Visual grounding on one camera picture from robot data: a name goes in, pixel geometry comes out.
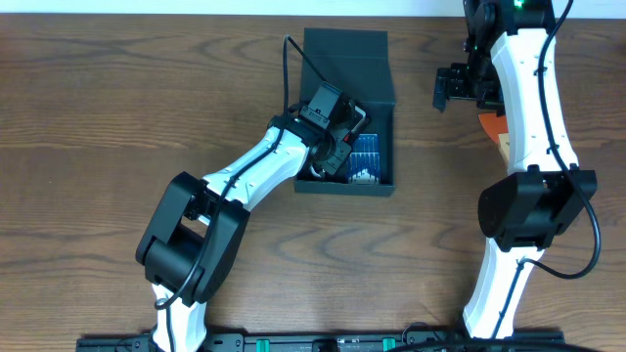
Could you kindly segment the orange scraper wooden handle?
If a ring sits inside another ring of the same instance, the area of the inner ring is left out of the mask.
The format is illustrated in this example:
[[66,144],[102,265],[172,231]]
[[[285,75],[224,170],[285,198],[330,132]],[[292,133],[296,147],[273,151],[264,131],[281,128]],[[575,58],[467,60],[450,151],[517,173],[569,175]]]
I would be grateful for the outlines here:
[[485,112],[478,115],[483,131],[497,145],[505,163],[510,160],[510,138],[507,118],[496,112]]

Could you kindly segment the small claw hammer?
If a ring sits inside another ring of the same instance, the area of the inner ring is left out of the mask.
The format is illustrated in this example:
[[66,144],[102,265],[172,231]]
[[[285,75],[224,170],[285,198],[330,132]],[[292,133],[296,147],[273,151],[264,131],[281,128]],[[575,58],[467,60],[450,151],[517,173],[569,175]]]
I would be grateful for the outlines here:
[[315,164],[310,165],[310,173],[317,179],[325,178],[325,171],[321,168],[318,168]]

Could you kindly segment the blue precision screwdriver set case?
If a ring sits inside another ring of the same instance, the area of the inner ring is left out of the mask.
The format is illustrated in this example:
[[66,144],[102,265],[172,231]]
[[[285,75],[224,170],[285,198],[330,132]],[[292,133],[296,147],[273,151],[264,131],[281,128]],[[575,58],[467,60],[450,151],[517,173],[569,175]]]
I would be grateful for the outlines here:
[[381,175],[378,135],[361,134],[352,145],[346,166],[348,184],[378,185]]

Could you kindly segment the dark green box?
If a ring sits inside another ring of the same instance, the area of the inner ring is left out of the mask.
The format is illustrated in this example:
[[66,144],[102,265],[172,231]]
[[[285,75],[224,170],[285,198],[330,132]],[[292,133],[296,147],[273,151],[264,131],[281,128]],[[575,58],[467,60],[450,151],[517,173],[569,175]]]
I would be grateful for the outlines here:
[[396,101],[388,62],[387,33],[306,27],[303,52],[312,64],[302,66],[299,99],[310,101],[320,86],[321,79],[314,68],[352,98],[370,118],[362,134],[378,135],[381,175],[378,185],[357,185],[347,183],[346,163],[334,176],[324,179],[315,178],[307,169],[296,176],[294,190],[306,194],[390,196],[395,190],[393,115]]

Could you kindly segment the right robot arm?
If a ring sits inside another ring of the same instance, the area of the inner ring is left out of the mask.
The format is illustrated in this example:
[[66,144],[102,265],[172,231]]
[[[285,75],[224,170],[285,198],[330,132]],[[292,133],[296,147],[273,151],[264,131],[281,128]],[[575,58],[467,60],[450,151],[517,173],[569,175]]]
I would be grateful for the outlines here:
[[514,313],[533,269],[567,279],[540,259],[581,211],[589,216],[594,249],[572,279],[597,265],[602,238],[591,198],[598,181],[595,171],[581,169],[563,120],[555,50],[565,18],[550,1],[465,0],[464,11],[468,60],[438,69],[433,105],[445,111],[450,101],[474,101],[507,123],[507,175],[478,200],[485,254],[463,311],[470,338],[505,340],[514,334]]

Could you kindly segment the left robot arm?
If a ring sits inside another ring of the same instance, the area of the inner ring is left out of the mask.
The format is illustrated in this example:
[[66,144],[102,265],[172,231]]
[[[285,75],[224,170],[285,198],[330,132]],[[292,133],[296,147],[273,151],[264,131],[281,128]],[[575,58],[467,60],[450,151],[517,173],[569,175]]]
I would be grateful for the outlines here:
[[182,172],[167,185],[136,249],[156,295],[152,351],[199,351],[208,301],[224,283],[251,211],[304,169],[334,175],[371,119],[328,82],[313,98],[274,116],[260,142],[201,178]]

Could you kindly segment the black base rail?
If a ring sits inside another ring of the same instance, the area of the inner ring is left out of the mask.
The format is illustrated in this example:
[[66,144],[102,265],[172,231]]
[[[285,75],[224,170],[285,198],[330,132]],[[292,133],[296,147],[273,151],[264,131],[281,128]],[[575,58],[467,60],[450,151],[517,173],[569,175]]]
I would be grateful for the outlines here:
[[[318,335],[244,335],[210,334],[199,348],[203,352],[350,352],[388,351],[408,344],[443,341],[441,351],[466,350],[450,344],[452,338],[443,330],[412,330],[379,334]],[[158,351],[149,333],[124,337],[86,337],[76,341],[76,352],[149,352]]]

